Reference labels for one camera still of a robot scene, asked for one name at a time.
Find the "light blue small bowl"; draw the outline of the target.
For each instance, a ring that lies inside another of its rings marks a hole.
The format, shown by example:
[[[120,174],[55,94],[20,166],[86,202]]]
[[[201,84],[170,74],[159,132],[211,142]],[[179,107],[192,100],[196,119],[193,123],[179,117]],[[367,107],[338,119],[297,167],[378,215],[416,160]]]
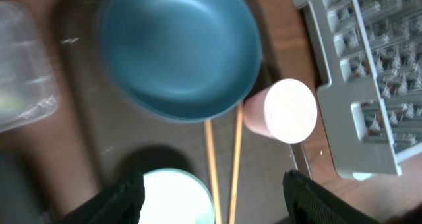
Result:
[[[205,184],[173,168],[144,174],[145,199],[139,224],[214,224],[214,204]]]

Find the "pink cup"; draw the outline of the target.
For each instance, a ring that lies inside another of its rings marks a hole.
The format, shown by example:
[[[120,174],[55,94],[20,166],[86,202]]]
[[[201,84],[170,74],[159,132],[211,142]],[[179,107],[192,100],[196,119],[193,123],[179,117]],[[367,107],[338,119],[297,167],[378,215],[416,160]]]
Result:
[[[250,97],[243,106],[243,122],[251,132],[286,144],[306,140],[317,117],[312,91],[301,81],[289,78]]]

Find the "blue plate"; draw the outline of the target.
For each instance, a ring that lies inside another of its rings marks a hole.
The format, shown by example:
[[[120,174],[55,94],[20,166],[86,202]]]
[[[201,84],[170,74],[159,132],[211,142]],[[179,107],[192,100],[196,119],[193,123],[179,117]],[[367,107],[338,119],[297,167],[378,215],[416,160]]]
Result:
[[[96,35],[113,85],[167,121],[226,113],[260,72],[260,34],[244,0],[103,0]]]

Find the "brown serving tray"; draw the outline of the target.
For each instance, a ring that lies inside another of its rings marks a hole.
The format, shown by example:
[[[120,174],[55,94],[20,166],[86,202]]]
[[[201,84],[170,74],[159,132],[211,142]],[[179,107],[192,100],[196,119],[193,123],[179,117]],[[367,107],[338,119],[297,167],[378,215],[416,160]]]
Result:
[[[102,0],[57,0],[51,16],[88,158],[102,188],[133,171],[178,168],[210,187],[204,123],[173,123],[123,97],[102,69],[94,33]],[[301,144],[243,130],[237,223],[287,223],[284,173],[309,174]]]

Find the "grey dishwasher rack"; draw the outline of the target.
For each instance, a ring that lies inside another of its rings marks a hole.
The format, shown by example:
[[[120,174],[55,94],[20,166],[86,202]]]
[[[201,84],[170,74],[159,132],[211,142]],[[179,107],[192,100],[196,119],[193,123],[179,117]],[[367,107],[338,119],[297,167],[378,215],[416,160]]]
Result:
[[[315,54],[337,174],[401,175],[421,153],[421,0],[293,2]]]

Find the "clear plastic waste bin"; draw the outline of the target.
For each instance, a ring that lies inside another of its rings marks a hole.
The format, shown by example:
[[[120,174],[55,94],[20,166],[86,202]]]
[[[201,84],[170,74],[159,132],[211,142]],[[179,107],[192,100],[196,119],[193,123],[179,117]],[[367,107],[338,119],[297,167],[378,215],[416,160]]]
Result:
[[[44,119],[59,107],[59,90],[29,10],[1,2],[1,131]]]

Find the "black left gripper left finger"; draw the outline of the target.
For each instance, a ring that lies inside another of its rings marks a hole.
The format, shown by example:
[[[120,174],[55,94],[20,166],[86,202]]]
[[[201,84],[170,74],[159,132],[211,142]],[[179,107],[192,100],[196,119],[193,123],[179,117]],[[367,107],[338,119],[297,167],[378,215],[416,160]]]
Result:
[[[144,177],[129,175],[95,195],[56,224],[137,224],[145,201]]]

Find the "wooden chopstick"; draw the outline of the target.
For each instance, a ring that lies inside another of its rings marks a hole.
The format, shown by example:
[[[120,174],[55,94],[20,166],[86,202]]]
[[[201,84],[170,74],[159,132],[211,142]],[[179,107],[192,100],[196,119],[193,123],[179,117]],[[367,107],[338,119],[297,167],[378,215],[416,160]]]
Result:
[[[212,132],[211,120],[207,120],[204,122],[204,132],[205,132],[205,138],[206,138],[209,178],[210,178],[212,198],[213,198],[213,203],[214,203],[215,224],[222,224],[218,172],[217,172],[216,157],[215,157],[215,151],[214,151],[214,137],[213,137],[213,132]]]
[[[231,195],[230,195],[229,218],[228,218],[229,224],[235,224],[242,132],[243,132],[243,103],[240,103],[237,107],[235,140],[234,140],[234,145],[233,145],[233,169],[232,169]]]

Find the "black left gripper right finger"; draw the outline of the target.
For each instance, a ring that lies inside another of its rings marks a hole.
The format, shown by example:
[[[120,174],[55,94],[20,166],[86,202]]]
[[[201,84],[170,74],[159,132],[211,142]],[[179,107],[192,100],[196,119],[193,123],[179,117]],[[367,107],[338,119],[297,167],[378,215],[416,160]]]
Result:
[[[378,224],[299,171],[284,174],[283,192],[293,223]]]

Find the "black plastic tray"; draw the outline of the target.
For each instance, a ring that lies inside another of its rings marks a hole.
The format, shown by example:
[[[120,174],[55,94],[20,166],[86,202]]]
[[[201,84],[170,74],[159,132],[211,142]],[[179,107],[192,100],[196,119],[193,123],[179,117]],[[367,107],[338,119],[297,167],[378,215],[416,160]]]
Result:
[[[1,152],[1,224],[44,223],[45,209],[23,160]]]

